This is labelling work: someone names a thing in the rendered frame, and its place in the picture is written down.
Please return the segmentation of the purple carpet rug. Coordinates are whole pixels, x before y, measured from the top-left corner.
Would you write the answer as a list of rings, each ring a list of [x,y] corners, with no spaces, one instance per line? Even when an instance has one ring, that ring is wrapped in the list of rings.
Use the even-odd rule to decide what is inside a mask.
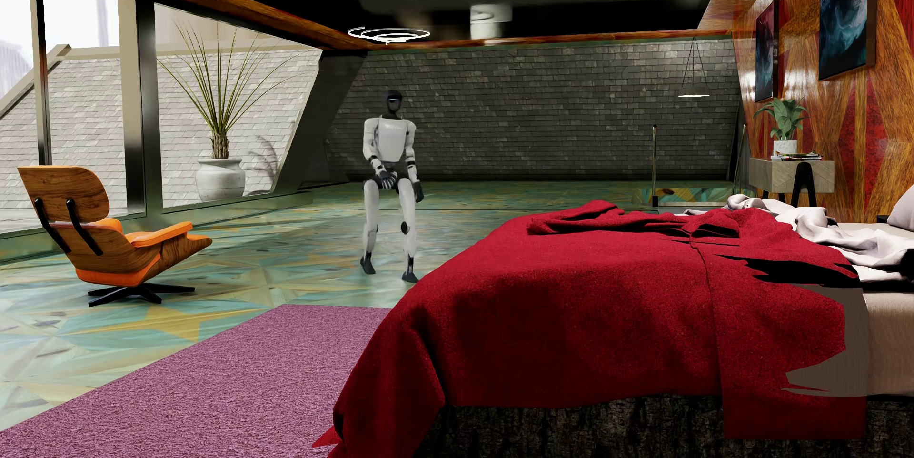
[[[0,458],[326,458],[387,309],[285,304],[0,432]]]

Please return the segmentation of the wooden nightstand with black legs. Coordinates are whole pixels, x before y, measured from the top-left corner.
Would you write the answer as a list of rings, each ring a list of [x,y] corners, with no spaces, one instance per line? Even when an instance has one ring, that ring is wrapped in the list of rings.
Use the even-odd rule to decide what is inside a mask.
[[[811,207],[817,206],[817,194],[835,192],[835,163],[831,160],[748,160],[749,184],[763,191],[763,196],[791,194],[791,204],[799,206],[799,196],[806,192]]]

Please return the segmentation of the white left robot leg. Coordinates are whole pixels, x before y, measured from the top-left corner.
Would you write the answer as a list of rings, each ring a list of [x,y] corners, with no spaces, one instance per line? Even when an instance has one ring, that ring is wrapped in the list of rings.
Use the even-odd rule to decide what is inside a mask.
[[[401,223],[401,233],[403,234],[403,249],[405,256],[405,271],[402,279],[408,283],[416,283],[418,278],[414,273],[414,260],[417,250],[417,229],[416,229],[416,191],[413,183],[407,178],[402,177],[397,180],[397,194],[403,222]]]

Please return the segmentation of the large white plant vase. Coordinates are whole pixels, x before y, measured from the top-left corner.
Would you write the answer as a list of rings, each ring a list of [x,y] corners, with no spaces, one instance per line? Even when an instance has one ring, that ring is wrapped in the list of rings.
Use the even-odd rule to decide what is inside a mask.
[[[196,174],[200,201],[203,203],[244,195],[246,174],[241,159],[199,159]]]

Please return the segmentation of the white right robot leg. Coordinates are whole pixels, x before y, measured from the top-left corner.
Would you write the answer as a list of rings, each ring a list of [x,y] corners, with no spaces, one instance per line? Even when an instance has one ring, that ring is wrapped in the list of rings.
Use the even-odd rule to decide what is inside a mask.
[[[363,183],[364,207],[366,222],[362,232],[363,255],[360,264],[366,275],[374,275],[375,269],[371,262],[372,252],[378,234],[379,219],[379,192],[377,178],[372,178]]]

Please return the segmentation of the tall spiky green plant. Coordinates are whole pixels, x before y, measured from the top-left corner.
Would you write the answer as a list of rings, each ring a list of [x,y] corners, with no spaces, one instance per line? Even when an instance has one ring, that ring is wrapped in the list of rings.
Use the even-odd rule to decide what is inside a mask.
[[[191,25],[176,22],[176,29],[187,47],[186,54],[178,55],[172,61],[160,58],[158,64],[177,83],[208,126],[211,157],[227,159],[230,130],[257,102],[288,81],[287,78],[276,79],[275,74],[298,59],[301,53],[267,65],[265,61],[275,55],[273,45],[252,43],[238,48],[237,32],[234,31],[228,48],[223,48],[219,33],[215,42],[208,45]]]

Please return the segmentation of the white robot leg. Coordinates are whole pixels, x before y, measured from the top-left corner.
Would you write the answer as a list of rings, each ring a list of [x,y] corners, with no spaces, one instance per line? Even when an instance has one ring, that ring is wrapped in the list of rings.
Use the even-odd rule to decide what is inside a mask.
[[[401,233],[403,234],[403,249],[405,256],[405,271],[402,279],[408,283],[416,283],[418,278],[414,273],[414,260],[417,250],[417,229],[416,229],[416,191],[413,183],[407,178],[402,177],[397,180],[397,194],[403,222],[401,223]]]
[[[372,178],[363,183],[364,207],[366,222],[362,232],[363,255],[360,264],[366,275],[374,275],[375,269],[371,262],[372,252],[378,234],[379,219],[379,192],[377,178]]]

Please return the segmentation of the wooden orange lounge chair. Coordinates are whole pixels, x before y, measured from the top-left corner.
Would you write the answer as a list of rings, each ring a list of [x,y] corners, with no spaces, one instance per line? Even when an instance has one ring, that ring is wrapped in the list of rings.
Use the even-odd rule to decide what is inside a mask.
[[[153,232],[124,233],[109,218],[109,198],[98,176],[77,165],[24,165],[17,169],[42,227],[63,250],[77,276],[102,289],[89,292],[89,306],[130,296],[161,303],[160,293],[192,287],[150,282],[154,276],[208,247],[180,222]]]

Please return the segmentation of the white crumpled duvet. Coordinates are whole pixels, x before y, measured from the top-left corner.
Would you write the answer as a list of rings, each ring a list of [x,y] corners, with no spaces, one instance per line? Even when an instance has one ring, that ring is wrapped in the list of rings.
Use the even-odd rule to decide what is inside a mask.
[[[914,232],[901,226],[842,227],[823,207],[792,207],[747,195],[731,195],[725,208],[760,209],[790,225],[803,239],[838,250],[867,288],[888,289],[890,283],[898,283],[900,289],[914,290]]]

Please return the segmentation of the small leafy green plant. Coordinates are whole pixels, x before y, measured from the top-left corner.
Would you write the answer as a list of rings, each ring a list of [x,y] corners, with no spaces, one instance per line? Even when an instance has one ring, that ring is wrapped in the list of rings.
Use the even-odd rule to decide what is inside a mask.
[[[771,136],[778,140],[794,139],[795,132],[803,128],[803,120],[808,118],[808,110],[796,100],[781,100],[772,98],[762,108],[757,110],[753,118],[761,113],[768,113],[774,118],[774,128]]]

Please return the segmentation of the hanging pendant lamp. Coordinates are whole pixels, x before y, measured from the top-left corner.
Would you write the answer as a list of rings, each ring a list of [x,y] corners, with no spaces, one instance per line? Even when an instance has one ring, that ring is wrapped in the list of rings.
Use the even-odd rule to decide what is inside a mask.
[[[691,40],[685,61],[683,80],[677,96],[686,99],[706,98],[710,96],[706,69],[696,37],[693,37]]]

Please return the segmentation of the bed with dark base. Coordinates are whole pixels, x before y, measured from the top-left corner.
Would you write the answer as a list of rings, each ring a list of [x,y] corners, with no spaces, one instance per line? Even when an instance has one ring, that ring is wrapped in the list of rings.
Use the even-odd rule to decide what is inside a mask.
[[[572,408],[444,405],[413,455],[440,456],[907,456],[914,429],[896,431],[897,404],[868,395],[914,395],[914,293],[856,282],[806,289],[844,307],[845,351],[800,370],[800,379],[861,393],[864,436],[854,439],[751,439],[725,436],[720,394],[651,394]]]

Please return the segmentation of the large blue abstract painting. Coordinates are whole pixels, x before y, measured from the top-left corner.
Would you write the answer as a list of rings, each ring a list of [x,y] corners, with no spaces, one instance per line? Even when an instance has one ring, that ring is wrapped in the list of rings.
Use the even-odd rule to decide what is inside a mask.
[[[874,65],[876,7],[877,0],[820,0],[819,79]]]

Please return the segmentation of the light grey pillow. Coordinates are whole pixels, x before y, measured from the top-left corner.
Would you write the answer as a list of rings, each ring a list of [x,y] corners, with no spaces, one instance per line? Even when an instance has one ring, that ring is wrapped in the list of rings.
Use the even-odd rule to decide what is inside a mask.
[[[914,232],[914,184],[898,199],[886,223],[894,228]]]

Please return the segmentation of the small blue abstract painting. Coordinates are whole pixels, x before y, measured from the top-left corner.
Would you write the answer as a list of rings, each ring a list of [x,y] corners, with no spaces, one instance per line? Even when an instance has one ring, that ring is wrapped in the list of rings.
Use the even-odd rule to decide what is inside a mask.
[[[774,0],[756,18],[755,24],[755,101],[779,96],[779,13],[780,0]]]

